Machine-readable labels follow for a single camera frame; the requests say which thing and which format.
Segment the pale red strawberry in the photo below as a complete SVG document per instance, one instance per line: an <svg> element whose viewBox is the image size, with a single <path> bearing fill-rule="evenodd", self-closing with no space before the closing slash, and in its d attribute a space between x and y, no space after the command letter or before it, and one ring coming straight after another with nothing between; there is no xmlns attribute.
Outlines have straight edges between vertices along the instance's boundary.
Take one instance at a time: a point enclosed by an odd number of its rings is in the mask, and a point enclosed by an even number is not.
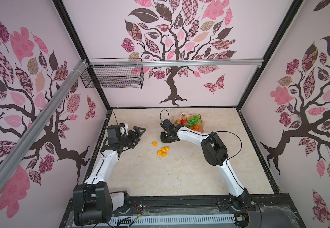
<svg viewBox="0 0 330 228"><path fill-rule="evenodd" d="M175 125L181 124L181 122L182 121L180 119L178 119L178 120L175 121Z"/></svg>

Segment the pink leaf-shaped bowl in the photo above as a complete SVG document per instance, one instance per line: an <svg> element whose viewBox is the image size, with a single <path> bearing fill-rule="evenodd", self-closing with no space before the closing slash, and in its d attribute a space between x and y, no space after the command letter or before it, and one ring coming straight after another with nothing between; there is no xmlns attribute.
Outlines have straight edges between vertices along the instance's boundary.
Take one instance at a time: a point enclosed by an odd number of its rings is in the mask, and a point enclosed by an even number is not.
<svg viewBox="0 0 330 228"><path fill-rule="evenodd" d="M174 125L182 124L191 130L204 132L204 121L201 114L182 113L172 118Z"/></svg>

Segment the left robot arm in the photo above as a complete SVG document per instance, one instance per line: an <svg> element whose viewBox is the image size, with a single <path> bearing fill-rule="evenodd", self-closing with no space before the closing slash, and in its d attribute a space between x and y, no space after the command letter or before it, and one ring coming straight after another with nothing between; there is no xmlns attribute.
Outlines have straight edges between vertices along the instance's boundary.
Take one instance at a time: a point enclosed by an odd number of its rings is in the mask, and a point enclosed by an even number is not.
<svg viewBox="0 0 330 228"><path fill-rule="evenodd" d="M127 191L110 192L108 181L122 152L134 149L145 128L128 124L111 125L100 149L96 167L81 185L73 190L74 222L77 227L110 222L113 212L125 214L130 209Z"/></svg>

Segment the green grape bunch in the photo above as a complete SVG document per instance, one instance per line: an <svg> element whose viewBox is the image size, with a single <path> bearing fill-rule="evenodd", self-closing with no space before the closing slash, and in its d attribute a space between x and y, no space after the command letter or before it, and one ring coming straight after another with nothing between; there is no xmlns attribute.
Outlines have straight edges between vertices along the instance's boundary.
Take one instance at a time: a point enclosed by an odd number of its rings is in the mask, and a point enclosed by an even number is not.
<svg viewBox="0 0 330 228"><path fill-rule="evenodd" d="M187 118L187 127L194 127L194 125L200 125L202 123L202 116L200 114Z"/></svg>

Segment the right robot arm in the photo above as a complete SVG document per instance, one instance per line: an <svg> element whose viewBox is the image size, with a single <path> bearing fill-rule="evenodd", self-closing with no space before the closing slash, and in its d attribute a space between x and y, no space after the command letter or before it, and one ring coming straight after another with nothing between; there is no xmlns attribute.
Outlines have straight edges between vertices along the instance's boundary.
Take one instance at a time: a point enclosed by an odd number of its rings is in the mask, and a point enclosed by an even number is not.
<svg viewBox="0 0 330 228"><path fill-rule="evenodd" d="M181 124L174 125L169 119L163 120L160 126L163 129L160 134L161 142L188 141L201 147L206 162L216 167L223 175L229 192L229 205L234 210L255 208L256 202L238 179L231 166L228 149L216 132L197 132Z"/></svg>

